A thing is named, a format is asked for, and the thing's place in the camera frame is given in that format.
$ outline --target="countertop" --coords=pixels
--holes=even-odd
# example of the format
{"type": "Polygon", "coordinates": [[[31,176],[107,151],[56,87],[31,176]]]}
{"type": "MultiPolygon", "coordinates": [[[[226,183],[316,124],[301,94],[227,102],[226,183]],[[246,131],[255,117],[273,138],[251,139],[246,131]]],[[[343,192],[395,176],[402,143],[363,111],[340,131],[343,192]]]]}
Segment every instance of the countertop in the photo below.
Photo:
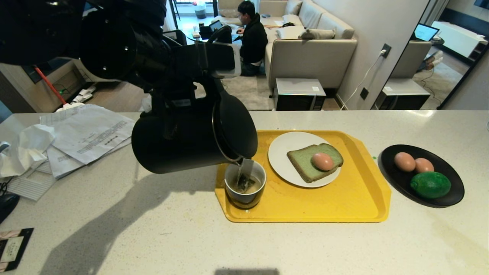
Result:
{"type": "MultiPolygon", "coordinates": [[[[11,116],[0,140],[39,115],[11,116]]],[[[381,223],[232,223],[213,192],[216,166],[152,174],[127,146],[59,180],[38,202],[20,200],[0,231],[34,232],[18,269],[5,274],[487,274],[487,111],[251,115],[259,130],[346,132],[372,156],[393,144],[422,147],[457,170],[465,197],[429,208],[391,187],[381,223]]]]}

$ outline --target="brown egg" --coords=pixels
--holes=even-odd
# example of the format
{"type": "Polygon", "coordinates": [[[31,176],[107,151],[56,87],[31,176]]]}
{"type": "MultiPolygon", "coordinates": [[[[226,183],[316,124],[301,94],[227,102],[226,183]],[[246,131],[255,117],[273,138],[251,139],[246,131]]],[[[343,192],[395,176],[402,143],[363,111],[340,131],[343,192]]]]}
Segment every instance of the brown egg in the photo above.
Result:
{"type": "Polygon", "coordinates": [[[333,159],[330,155],[321,152],[314,154],[312,163],[314,163],[314,166],[316,166],[317,169],[323,171],[329,171],[334,167],[333,159]]]}
{"type": "Polygon", "coordinates": [[[406,152],[397,153],[394,156],[394,163],[404,172],[412,172],[416,168],[414,158],[406,152]]]}
{"type": "Polygon", "coordinates": [[[427,159],[417,158],[415,160],[415,162],[416,162],[416,172],[417,173],[434,172],[435,171],[433,164],[427,159]]]}

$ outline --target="wall outlet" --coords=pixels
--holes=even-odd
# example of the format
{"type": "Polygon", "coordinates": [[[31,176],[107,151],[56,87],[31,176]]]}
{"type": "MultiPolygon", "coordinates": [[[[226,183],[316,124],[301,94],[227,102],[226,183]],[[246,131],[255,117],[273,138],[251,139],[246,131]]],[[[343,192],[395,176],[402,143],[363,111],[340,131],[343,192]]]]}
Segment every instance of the wall outlet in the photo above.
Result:
{"type": "Polygon", "coordinates": [[[384,44],[384,47],[382,47],[382,50],[386,50],[385,54],[381,54],[384,58],[387,58],[387,55],[389,55],[389,52],[391,51],[391,47],[387,44],[384,44]]]}
{"type": "Polygon", "coordinates": [[[360,93],[360,97],[361,97],[363,100],[365,100],[365,99],[367,98],[367,96],[368,96],[368,90],[367,90],[367,89],[365,89],[365,88],[363,88],[363,89],[362,89],[362,92],[360,93]]]}

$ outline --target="yellow tray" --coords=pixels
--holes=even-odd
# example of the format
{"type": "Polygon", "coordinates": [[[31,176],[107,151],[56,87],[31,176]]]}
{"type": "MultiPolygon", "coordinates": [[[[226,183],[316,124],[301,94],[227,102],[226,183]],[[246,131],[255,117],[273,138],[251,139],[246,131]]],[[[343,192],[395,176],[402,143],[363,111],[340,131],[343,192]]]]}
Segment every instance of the yellow tray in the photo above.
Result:
{"type": "Polygon", "coordinates": [[[303,188],[284,181],[270,166],[268,148],[272,141],[289,131],[258,131],[258,151],[253,160],[267,172],[260,202],[252,209],[234,207],[226,196],[221,164],[216,179],[216,196],[231,222],[316,222],[372,223],[387,219],[391,189],[363,143],[338,131],[302,131],[322,137],[343,156],[339,176],[319,188],[303,188]]]}

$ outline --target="green bread slice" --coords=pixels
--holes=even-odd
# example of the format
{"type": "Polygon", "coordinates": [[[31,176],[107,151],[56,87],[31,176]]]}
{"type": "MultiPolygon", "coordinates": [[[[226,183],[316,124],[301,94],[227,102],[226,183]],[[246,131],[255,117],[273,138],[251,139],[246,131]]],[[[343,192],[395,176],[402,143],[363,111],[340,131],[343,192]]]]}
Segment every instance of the green bread slice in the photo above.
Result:
{"type": "Polygon", "coordinates": [[[320,145],[311,145],[306,148],[287,152],[295,170],[301,175],[302,179],[307,183],[312,183],[334,173],[338,167],[343,165],[343,157],[333,146],[321,143],[320,145]],[[333,159],[334,167],[329,171],[319,170],[312,163],[312,157],[316,153],[328,154],[333,159]]]}

